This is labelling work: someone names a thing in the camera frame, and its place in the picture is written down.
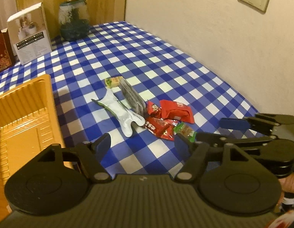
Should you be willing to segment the person's hand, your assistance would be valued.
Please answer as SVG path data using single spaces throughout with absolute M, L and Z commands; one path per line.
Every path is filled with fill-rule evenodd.
M 294 172 L 288 177 L 279 179 L 282 187 L 281 197 L 279 199 L 278 205 L 282 213 L 294 209 Z

